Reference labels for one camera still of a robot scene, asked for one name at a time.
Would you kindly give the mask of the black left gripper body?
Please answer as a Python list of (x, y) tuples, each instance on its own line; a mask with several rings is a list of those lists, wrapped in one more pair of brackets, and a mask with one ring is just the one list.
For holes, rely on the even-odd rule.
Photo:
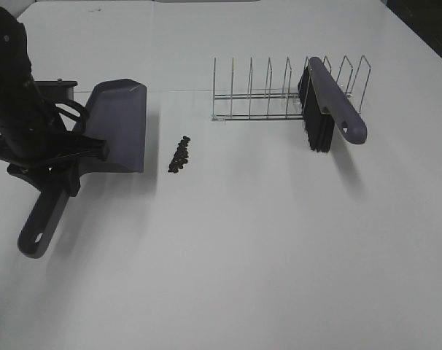
[(14, 128), (0, 133), (0, 160), (21, 170), (63, 170), (78, 158), (79, 134), (64, 128)]

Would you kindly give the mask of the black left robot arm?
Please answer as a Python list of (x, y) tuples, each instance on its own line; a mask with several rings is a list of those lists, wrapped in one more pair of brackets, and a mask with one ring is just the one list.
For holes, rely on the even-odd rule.
[(74, 197), (83, 158), (106, 160), (105, 141), (85, 135), (89, 111), (44, 96), (31, 74), (25, 26), (0, 7), (0, 160), (38, 190), (56, 184)]

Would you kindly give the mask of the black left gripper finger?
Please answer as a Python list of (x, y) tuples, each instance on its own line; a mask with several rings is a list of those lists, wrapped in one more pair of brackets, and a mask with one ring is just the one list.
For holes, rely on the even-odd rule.
[(80, 176), (76, 164), (39, 168), (24, 168), (9, 164), (7, 173), (29, 183), (40, 192), (48, 185), (54, 184), (62, 188), (69, 196), (75, 197), (80, 189)]
[(109, 155), (109, 147), (104, 140), (78, 140), (72, 147), (71, 153), (79, 158), (96, 158), (106, 160)]

